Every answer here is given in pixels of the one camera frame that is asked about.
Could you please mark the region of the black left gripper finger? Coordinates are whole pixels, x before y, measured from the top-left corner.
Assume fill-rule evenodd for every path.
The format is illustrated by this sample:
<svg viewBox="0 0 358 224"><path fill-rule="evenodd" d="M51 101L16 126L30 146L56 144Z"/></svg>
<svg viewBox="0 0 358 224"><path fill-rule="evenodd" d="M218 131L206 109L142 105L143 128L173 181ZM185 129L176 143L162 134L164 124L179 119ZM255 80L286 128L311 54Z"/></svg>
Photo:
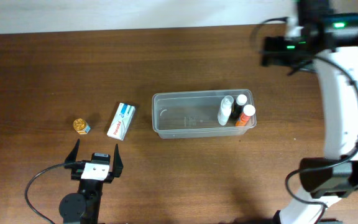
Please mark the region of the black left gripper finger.
<svg viewBox="0 0 358 224"><path fill-rule="evenodd" d="M116 144L114 149L113 168L112 168L114 178L118 178L121 176L123 168L124 165L121 156L119 154L119 146L118 144Z"/></svg>
<svg viewBox="0 0 358 224"><path fill-rule="evenodd" d="M77 153L79 150L79 146L80 146L80 139L77 139L73 149L71 150L71 152L69 153L69 155L67 155L67 157L65 159L66 164L76 162L76 157L77 157Z"/></svg>

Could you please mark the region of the white Panadol box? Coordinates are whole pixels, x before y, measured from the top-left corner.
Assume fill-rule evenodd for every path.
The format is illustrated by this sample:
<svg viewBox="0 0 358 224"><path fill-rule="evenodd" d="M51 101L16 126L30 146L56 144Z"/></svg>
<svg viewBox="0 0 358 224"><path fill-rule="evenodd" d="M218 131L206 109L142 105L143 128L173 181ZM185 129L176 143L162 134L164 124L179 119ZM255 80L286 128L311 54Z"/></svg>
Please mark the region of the white Panadol box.
<svg viewBox="0 0 358 224"><path fill-rule="evenodd" d="M113 117L112 123L107 131L107 136L123 141L135 111L135 106L128 105L126 103L120 103L116 110L116 114Z"/></svg>

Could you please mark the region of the orange Redoxon tube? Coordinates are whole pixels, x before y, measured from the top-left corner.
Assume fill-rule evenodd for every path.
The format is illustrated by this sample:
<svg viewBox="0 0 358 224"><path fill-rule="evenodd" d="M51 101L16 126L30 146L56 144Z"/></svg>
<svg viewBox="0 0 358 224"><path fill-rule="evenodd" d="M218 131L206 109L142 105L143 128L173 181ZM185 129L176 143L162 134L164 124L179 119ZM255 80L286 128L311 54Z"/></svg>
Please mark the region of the orange Redoxon tube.
<svg viewBox="0 0 358 224"><path fill-rule="evenodd" d="M235 126L245 126L250 118L255 115L256 109L253 105L245 105L239 116Z"/></svg>

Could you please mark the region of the dark bottle white cap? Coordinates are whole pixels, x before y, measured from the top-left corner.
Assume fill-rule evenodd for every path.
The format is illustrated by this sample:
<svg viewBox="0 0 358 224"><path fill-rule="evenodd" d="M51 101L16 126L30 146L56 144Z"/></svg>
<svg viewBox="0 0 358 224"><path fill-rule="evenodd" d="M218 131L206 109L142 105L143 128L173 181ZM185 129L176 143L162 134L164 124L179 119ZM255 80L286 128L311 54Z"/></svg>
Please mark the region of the dark bottle white cap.
<svg viewBox="0 0 358 224"><path fill-rule="evenodd" d="M232 119L239 118L240 114L242 113L243 107L246 105L246 103L247 103L247 97L245 95L241 94L236 98L231 112Z"/></svg>

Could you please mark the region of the white calamine lotion bottle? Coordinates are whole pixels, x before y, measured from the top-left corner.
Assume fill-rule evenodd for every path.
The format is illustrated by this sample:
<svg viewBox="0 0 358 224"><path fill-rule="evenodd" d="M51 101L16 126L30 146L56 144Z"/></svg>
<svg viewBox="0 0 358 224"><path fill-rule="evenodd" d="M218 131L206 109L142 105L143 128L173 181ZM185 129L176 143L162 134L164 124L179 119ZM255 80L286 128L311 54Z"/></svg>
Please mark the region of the white calamine lotion bottle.
<svg viewBox="0 0 358 224"><path fill-rule="evenodd" d="M218 123L221 126L225 126L227 124L231 115L233 103L234 98L230 95L227 95L222 99L218 112Z"/></svg>

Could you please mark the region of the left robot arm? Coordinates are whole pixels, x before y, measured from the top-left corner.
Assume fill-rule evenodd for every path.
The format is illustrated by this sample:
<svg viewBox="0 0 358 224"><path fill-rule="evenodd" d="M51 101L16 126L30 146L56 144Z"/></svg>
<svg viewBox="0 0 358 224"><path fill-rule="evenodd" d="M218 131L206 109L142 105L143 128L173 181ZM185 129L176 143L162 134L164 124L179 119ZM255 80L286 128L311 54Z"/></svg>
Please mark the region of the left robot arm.
<svg viewBox="0 0 358 224"><path fill-rule="evenodd" d="M65 159L65 169L71 170L71 180L79 182L76 193L63 197L59 212L64 223L97 224L103 185L110 184L121 176L124 165L115 146L114 155L92 154L89 161L77 161L80 141L77 141Z"/></svg>

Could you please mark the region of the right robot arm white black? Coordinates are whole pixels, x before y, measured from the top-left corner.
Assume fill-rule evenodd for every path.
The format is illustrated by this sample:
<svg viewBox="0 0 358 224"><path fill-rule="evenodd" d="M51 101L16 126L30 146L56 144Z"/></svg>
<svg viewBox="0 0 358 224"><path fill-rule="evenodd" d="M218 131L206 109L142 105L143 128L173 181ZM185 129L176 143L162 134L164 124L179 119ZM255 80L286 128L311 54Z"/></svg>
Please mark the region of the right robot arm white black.
<svg viewBox="0 0 358 224"><path fill-rule="evenodd" d="M358 13L336 13L329 1L295 5L286 34L265 38L261 63L317 74L324 155L300 161L300 188L272 222L322 223L331 205L358 191Z"/></svg>

